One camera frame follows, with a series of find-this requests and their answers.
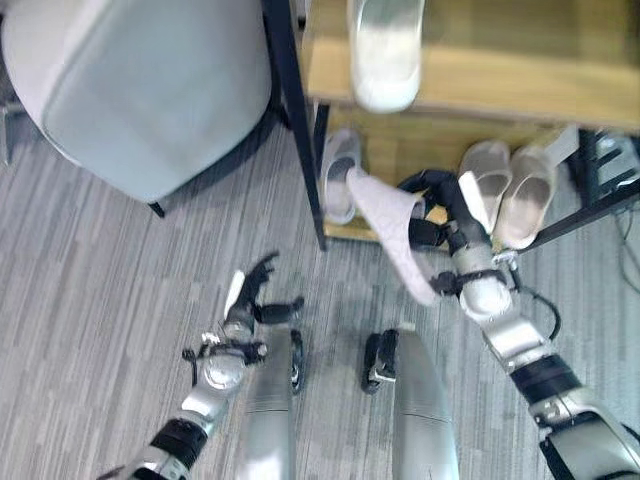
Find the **slide sandal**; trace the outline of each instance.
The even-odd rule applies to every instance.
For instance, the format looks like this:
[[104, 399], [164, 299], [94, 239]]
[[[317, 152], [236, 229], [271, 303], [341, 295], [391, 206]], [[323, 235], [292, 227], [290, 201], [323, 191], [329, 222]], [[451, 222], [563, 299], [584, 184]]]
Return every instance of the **slide sandal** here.
[[495, 228], [500, 211], [502, 196], [511, 183], [509, 167], [509, 146], [499, 140], [488, 140], [473, 145], [462, 158], [460, 177], [472, 172], [475, 176], [482, 203], [487, 213], [488, 223], [484, 225], [487, 233]]
[[351, 84], [375, 113], [404, 110], [420, 89], [425, 0], [350, 0]]
[[347, 172], [361, 164], [358, 132], [342, 128], [327, 137], [322, 155], [322, 196], [324, 215], [337, 225], [353, 220], [356, 207], [347, 189]]
[[556, 169], [542, 148], [529, 146], [513, 155], [511, 171], [494, 233], [505, 246], [521, 250], [542, 227], [556, 189]]

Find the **wooden shelf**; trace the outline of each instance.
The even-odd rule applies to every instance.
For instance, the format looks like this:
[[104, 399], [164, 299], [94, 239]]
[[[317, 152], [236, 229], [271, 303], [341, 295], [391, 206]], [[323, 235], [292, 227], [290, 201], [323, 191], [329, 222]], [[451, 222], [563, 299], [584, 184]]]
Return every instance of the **wooden shelf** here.
[[[328, 133], [342, 127], [360, 133], [363, 168], [389, 185], [397, 185], [425, 168], [457, 172], [464, 152], [481, 140], [497, 138], [517, 148], [542, 142], [561, 130], [530, 122], [431, 117], [412, 112], [372, 115], [357, 107], [333, 106]], [[446, 213], [435, 209], [429, 219], [443, 223]], [[324, 230], [329, 237], [377, 241], [359, 216], [342, 226], [326, 221]]]
[[[354, 103], [347, 0], [314, 0], [307, 95]], [[637, 0], [428, 0], [411, 110], [640, 132]]]

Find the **floor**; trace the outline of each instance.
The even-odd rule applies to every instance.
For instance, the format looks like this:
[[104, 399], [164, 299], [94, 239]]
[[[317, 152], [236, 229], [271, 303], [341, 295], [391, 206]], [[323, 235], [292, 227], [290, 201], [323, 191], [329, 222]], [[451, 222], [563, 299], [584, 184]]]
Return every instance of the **floor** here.
[[[0, 172], [0, 478], [91, 479], [129, 461], [189, 391], [180, 351], [217, 328], [234, 270], [276, 248], [264, 298], [307, 299], [298, 478], [390, 478], [392, 388], [365, 396], [358, 376], [368, 333], [402, 322], [446, 384], [461, 478], [551, 478], [524, 400], [453, 300], [418, 306], [378, 245], [318, 250], [292, 137], [273, 121], [167, 198], [164, 220], [62, 159], [28, 121], [13, 138], [14, 165]], [[577, 206], [561, 173], [552, 218]], [[521, 266], [562, 311], [564, 358], [638, 427], [640, 296], [617, 253], [605, 218]], [[233, 478], [242, 409], [240, 395], [194, 478]]]

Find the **shelf post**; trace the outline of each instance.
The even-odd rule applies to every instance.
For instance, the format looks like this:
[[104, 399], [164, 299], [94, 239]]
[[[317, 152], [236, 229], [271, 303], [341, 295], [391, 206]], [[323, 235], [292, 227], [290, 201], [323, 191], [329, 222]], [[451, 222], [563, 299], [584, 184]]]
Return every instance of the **shelf post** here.
[[291, 130], [298, 149], [298, 157], [307, 197], [313, 216], [320, 250], [327, 249], [324, 234], [323, 215], [318, 196], [316, 161], [307, 113], [307, 102], [302, 88], [300, 65], [296, 50], [296, 40], [292, 26], [289, 0], [262, 0], [262, 11], [268, 30], [273, 62], [278, 73], [285, 106], [291, 121]]

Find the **robotic humanoid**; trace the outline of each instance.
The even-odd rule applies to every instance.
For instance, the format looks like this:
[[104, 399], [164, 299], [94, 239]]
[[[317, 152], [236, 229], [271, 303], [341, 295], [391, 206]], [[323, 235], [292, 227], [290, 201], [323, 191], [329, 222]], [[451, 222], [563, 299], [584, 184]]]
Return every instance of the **robotic humanoid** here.
[[[491, 352], [529, 403], [529, 413], [546, 430], [540, 449], [554, 477], [640, 478], [638, 439], [580, 383], [550, 340], [512, 306], [498, 266], [508, 264], [518, 289], [515, 255], [493, 256], [489, 236], [469, 212], [455, 175], [425, 170], [398, 188], [425, 192], [427, 210], [435, 204], [446, 208], [448, 222], [443, 226], [411, 220], [411, 244], [420, 248], [447, 241], [457, 272], [441, 273], [429, 283], [441, 295], [456, 295], [465, 314], [482, 329]], [[369, 337], [362, 387], [374, 393], [384, 381], [396, 384], [394, 478], [457, 479], [443, 389], [415, 333], [388, 330]]]
[[[129, 465], [114, 471], [119, 479], [188, 480], [190, 469], [215, 433], [229, 402], [241, 388], [248, 367], [262, 363], [249, 392], [237, 478], [292, 480], [295, 442], [291, 396], [304, 385], [302, 337], [288, 324], [304, 304], [258, 305], [260, 287], [273, 271], [263, 258], [246, 276], [236, 272], [227, 299], [225, 339], [205, 333], [197, 355], [183, 352], [193, 368], [193, 388], [175, 416]], [[255, 324], [270, 325], [267, 339], [254, 341]]]

